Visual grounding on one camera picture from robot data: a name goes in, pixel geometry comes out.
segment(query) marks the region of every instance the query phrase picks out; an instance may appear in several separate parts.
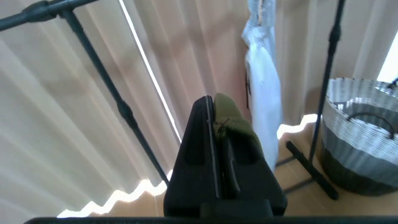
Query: green cloth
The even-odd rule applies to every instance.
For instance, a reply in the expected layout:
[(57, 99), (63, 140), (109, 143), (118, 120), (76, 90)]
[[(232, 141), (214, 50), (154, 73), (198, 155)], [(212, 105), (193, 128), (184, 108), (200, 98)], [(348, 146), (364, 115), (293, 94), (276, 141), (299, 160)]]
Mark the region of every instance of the green cloth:
[(252, 145), (263, 155), (260, 140), (253, 131), (251, 123), (243, 118), (230, 97), (217, 93), (214, 99), (214, 108), (213, 128), (218, 141), (230, 133), (238, 134), (252, 142)]

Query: white plastic bag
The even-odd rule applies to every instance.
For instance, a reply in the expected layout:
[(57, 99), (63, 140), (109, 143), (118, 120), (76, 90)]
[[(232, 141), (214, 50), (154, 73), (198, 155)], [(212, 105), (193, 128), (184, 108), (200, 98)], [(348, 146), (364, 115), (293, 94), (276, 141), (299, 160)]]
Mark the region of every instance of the white plastic bag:
[(278, 159), (277, 130), (282, 123), (280, 81), (275, 69), (275, 1), (264, 0), (262, 22), (258, 19), (258, 1), (249, 0), (251, 17), (242, 38), (249, 46), (245, 64), (250, 86), (254, 132), (259, 137), (264, 157), (273, 171)]

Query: basket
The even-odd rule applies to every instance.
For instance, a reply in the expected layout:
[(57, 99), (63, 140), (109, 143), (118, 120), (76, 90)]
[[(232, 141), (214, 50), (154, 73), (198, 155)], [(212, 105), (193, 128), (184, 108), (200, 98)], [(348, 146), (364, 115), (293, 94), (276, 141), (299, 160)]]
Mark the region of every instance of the basket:
[(375, 80), (329, 80), (321, 165), (338, 186), (361, 195), (398, 190), (398, 91)]

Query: curtain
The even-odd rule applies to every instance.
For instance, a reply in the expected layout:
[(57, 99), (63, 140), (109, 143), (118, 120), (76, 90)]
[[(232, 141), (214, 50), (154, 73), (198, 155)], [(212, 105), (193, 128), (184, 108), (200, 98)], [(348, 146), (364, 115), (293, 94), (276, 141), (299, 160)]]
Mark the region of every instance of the curtain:
[[(5, 1), (0, 17), (35, 1)], [(225, 93), (250, 118), (241, 39), (247, 2), (134, 0), (124, 7), (98, 1), (75, 13), (168, 172), (199, 97)], [(336, 1), (277, 1), (277, 69), (287, 124), (317, 106), (335, 8)], [(397, 31), (397, 10), (394, 0), (347, 1), (334, 77), (377, 77)], [(102, 206), (115, 190), (129, 194), (142, 179), (160, 183), (65, 21), (0, 32), (0, 52), (4, 223), (80, 211), (90, 201)]]

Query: black base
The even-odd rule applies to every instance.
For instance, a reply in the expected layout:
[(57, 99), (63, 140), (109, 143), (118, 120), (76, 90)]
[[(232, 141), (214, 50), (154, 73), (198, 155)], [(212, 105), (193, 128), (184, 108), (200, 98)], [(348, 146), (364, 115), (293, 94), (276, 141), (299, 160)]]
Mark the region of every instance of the black base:
[(313, 164), (308, 161), (308, 159), (304, 156), (302, 152), (300, 152), (291, 141), (286, 143), (286, 148), (293, 154), (292, 157), (284, 159), (276, 164), (276, 166), (281, 166), (286, 164), (294, 159), (297, 159), (301, 165), (308, 171), (312, 178), (304, 180), (298, 184), (295, 184), (284, 190), (285, 194), (293, 192), (294, 190), (298, 190), (308, 184), (311, 184), (313, 181), (316, 181), (319, 186), (325, 191), (325, 193), (333, 200), (338, 200), (338, 192), (336, 189), (326, 180), (326, 178), (313, 166)]

